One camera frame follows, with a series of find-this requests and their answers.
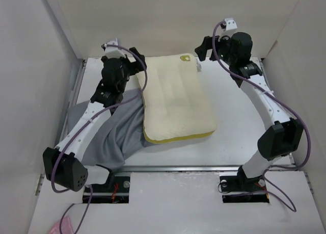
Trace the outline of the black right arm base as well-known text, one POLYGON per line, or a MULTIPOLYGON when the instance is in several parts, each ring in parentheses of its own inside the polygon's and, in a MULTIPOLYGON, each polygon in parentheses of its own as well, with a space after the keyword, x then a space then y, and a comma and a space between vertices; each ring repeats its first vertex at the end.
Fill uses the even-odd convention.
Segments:
POLYGON ((223 203, 269 203, 262 177, 245 181, 238 175, 220 175, 218 190, 223 203))

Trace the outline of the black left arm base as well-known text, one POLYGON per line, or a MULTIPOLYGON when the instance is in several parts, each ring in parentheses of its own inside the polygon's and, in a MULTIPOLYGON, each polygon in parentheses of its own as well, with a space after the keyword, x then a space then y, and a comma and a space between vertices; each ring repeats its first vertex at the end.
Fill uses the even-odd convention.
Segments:
POLYGON ((93 184, 93 195, 91 190, 85 188, 82 196, 83 203, 94 204, 125 204, 129 203, 130 174, 109 176, 107 182, 103 185, 93 184))

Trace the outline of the grey pillowcase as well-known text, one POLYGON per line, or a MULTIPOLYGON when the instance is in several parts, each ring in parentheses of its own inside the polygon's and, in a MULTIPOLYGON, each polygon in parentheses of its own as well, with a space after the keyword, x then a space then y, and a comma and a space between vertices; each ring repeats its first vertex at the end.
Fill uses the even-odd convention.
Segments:
POLYGON ((102 165, 116 170, 136 152, 154 145, 146 141, 143 133, 144 104, 139 89, 123 94, 123 100, 133 97, 134 100, 117 107, 98 130, 81 160, 83 165, 102 165))

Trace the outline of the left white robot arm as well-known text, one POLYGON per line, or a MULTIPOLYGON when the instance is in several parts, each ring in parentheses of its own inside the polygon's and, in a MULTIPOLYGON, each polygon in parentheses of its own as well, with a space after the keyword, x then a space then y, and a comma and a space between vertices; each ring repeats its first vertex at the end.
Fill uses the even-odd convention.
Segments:
POLYGON ((82 159, 92 139, 116 108, 136 99, 134 96, 123 100, 123 93, 129 78, 146 72, 147 65, 145 57, 135 47, 105 43, 102 48, 102 78, 86 110, 70 133, 55 148, 48 147, 43 153, 45 176, 56 193, 78 192, 93 184, 106 192, 114 186, 109 168, 86 166, 82 159))

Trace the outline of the cream and yellow pillow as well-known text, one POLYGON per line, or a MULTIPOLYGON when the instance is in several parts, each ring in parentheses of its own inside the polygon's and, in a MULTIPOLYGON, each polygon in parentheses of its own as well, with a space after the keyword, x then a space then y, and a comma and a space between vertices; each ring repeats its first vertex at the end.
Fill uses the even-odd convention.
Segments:
POLYGON ((217 128, 216 116, 189 53, 146 58, 147 73, 136 75, 144 104, 145 139, 154 144, 203 138, 217 128))

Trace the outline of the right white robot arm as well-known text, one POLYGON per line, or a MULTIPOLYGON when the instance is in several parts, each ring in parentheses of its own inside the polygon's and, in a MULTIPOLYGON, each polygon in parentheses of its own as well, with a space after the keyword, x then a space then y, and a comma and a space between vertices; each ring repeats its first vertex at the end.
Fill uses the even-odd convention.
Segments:
POLYGON ((262 70, 251 61, 252 45, 249 34, 237 32, 231 37, 206 36, 195 48, 200 61, 204 61, 211 50, 211 61, 224 61, 229 66, 232 79, 250 99, 265 127, 258 139, 257 151, 238 170, 236 184, 242 190, 252 187, 254 179, 279 158, 296 151, 304 130, 302 122, 291 117, 275 101, 262 70))

